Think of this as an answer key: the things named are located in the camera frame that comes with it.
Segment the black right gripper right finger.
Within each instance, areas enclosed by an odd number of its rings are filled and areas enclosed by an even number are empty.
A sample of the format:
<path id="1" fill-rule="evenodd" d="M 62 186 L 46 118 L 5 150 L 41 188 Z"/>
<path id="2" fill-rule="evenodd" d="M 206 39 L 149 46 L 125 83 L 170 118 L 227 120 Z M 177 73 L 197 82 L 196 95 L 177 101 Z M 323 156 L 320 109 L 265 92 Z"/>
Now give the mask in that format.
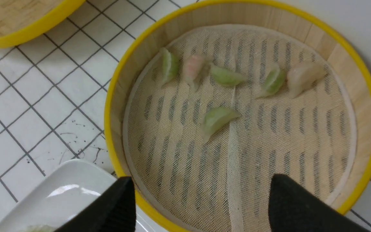
<path id="1" fill-rule="evenodd" d="M 284 174 L 271 179 L 268 217 L 273 232 L 365 232 Z"/>

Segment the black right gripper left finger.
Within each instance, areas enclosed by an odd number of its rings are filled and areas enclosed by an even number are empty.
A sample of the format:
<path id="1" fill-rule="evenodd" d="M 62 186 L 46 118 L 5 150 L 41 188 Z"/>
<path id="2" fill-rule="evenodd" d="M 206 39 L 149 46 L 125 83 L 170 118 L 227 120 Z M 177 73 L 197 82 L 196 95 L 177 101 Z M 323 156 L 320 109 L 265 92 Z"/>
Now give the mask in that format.
<path id="1" fill-rule="evenodd" d="M 56 232 L 134 232 L 135 227 L 134 183 L 131 177 L 120 177 Z"/>

